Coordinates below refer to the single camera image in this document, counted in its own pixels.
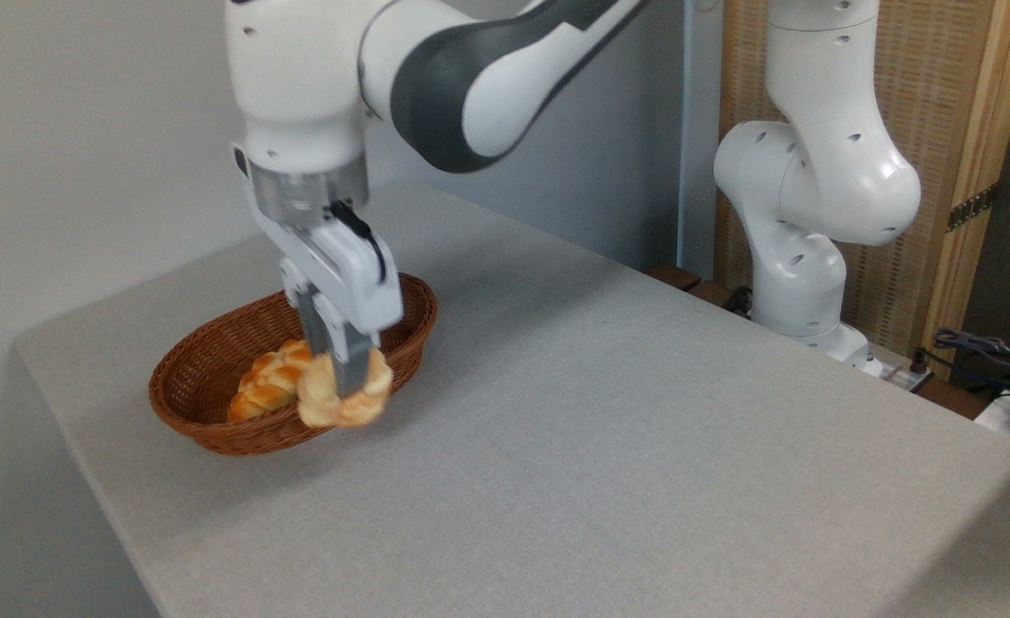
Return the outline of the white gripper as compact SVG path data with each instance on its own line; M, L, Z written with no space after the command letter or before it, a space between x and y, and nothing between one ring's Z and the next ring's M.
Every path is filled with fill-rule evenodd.
M356 214L370 188L365 157L332 171L273 171L233 145L252 218L281 254L282 286L313 357L328 354L336 392L362 390L378 333L403 315L390 248Z

